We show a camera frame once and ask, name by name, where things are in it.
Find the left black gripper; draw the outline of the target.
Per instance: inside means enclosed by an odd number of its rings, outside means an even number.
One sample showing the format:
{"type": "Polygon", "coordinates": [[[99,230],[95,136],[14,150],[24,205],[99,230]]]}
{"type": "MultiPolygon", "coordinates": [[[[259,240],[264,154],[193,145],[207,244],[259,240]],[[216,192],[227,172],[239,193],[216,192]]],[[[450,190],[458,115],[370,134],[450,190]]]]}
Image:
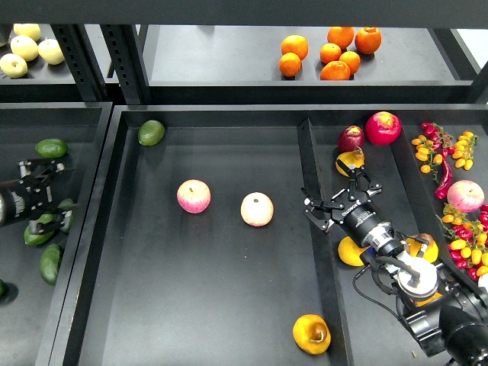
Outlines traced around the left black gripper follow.
{"type": "Polygon", "coordinates": [[[61,159],[25,159],[18,163],[20,178],[1,183],[1,226],[29,220],[31,234],[43,235],[57,230],[69,233],[78,204],[62,201],[51,212],[53,195],[50,184],[73,171],[61,159]]]}

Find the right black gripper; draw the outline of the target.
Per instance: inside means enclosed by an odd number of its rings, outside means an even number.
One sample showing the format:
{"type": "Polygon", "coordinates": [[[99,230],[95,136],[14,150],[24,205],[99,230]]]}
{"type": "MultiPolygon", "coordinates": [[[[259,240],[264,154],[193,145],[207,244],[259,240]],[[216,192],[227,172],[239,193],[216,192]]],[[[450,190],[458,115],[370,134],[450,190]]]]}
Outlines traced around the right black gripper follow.
{"type": "Polygon", "coordinates": [[[342,210],[334,209],[328,202],[314,200],[301,188],[304,194],[303,214],[322,232],[329,232],[334,223],[340,225],[344,232],[359,248],[371,246],[376,252],[394,252],[397,240],[393,236],[391,221],[370,201],[382,192],[382,184],[369,177],[365,166],[346,165],[337,160],[337,166],[348,176],[348,202],[341,202],[342,210]]]}

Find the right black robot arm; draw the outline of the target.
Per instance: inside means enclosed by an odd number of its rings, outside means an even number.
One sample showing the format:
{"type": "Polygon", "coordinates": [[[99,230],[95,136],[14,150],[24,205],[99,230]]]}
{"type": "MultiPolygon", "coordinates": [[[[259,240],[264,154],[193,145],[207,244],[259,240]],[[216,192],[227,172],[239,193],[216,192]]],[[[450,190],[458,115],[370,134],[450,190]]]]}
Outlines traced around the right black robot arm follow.
{"type": "Polygon", "coordinates": [[[428,356],[446,351],[458,365],[487,363],[487,295],[454,273],[443,259],[429,262],[429,241],[411,239],[420,245],[412,255],[409,236],[395,230],[373,204],[381,192],[364,167],[337,162],[348,185],[329,200],[306,194],[305,215],[327,233],[340,226],[364,269],[375,285],[396,299],[392,314],[428,356]]]}

